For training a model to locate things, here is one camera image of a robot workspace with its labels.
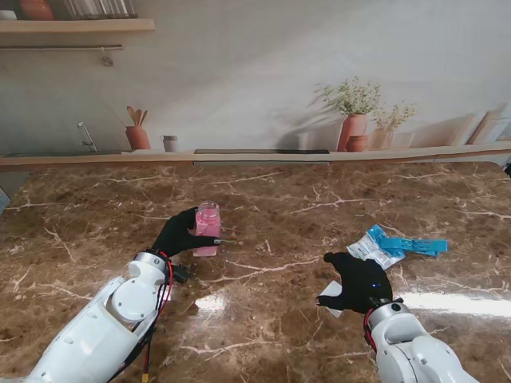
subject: black glove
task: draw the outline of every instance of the black glove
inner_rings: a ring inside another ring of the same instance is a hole
[[[326,253],[325,262],[334,265],[341,274],[343,292],[338,297],[320,295],[318,306],[336,310],[353,310],[365,314],[377,307],[382,299],[392,301],[392,287],[385,271],[373,259],[362,261],[348,253]]]
[[[214,241],[217,237],[195,236],[188,232],[188,229],[192,230],[195,226],[196,209],[192,207],[170,218],[156,238],[153,250],[163,251],[172,257],[184,250],[216,246]]]

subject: clay pot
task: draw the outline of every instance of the clay pot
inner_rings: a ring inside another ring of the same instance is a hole
[[[127,126],[126,136],[133,150],[151,148],[147,133],[141,126]]]
[[[367,146],[369,136],[350,136],[346,144],[347,152],[363,152]]]
[[[367,116],[365,114],[351,114],[343,122],[343,130],[337,145],[338,152],[346,151],[346,144],[351,136],[363,136],[367,128]]]
[[[376,129],[370,135],[369,144],[367,145],[367,148],[368,150],[388,149],[393,138],[394,132],[383,129]]]
[[[54,20],[53,12],[45,0],[20,0],[23,13],[30,20],[51,21]]]

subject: white wall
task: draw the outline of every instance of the white wall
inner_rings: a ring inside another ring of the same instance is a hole
[[[511,101],[509,0],[144,0],[157,31],[2,36],[2,45],[115,44],[93,52],[0,53],[0,154],[76,152],[84,121],[100,151],[128,148],[126,105],[149,109],[153,147],[295,148],[339,118],[317,84],[358,75],[387,102],[417,102],[404,130]]]

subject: wooden shelf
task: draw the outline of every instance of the wooden shelf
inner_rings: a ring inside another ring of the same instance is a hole
[[[417,160],[440,160],[459,157],[486,156],[511,153],[510,142],[493,142],[491,144],[441,146],[435,148],[391,149],[375,152],[332,152],[331,154],[194,154],[190,152],[159,153],[147,151],[147,154],[88,154],[84,156],[29,156],[0,157],[0,169],[16,170],[35,168],[38,165],[71,164],[126,164],[126,163],[186,163],[193,161],[374,161],[403,162]]]
[[[138,32],[155,29],[154,20],[150,18],[76,20],[71,22],[0,21],[0,34],[91,34],[98,32]]]

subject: wooden utensil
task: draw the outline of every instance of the wooden utensil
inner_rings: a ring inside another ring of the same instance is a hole
[[[144,122],[146,116],[147,116],[147,110],[144,112],[144,114],[142,114],[142,119],[141,119],[140,125],[142,125],[142,123]]]
[[[128,106],[128,114],[131,117],[131,119],[133,120],[133,123],[135,125],[137,125],[137,119],[135,117],[135,109],[133,109],[131,106]]]
[[[137,109],[137,111],[135,112],[135,118],[137,119],[135,125],[140,126],[142,118],[142,111],[140,109]]]

